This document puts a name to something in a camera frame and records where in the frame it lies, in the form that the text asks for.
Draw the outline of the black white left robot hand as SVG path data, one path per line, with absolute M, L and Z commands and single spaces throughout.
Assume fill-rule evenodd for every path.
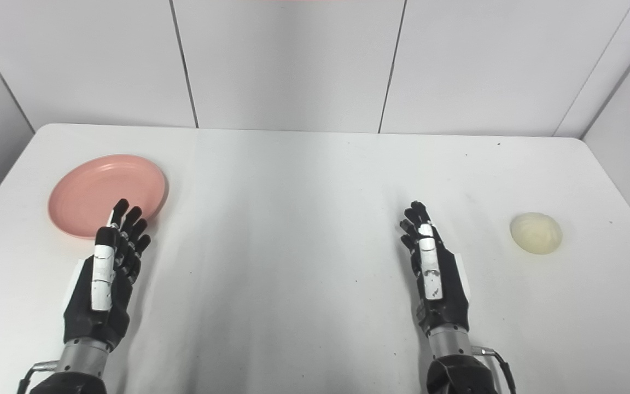
M 63 342 L 94 339 L 113 351 L 130 326 L 128 307 L 151 243 L 142 209 L 118 200 L 95 235 L 63 312 Z

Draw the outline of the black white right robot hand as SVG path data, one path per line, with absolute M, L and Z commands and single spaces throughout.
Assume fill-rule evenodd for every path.
M 427 207 L 418 200 L 404 210 L 400 237 L 410 253 L 417 284 L 418 326 L 426 335 L 442 325 L 469 331 L 469 301 L 455 255 L 445 246 Z

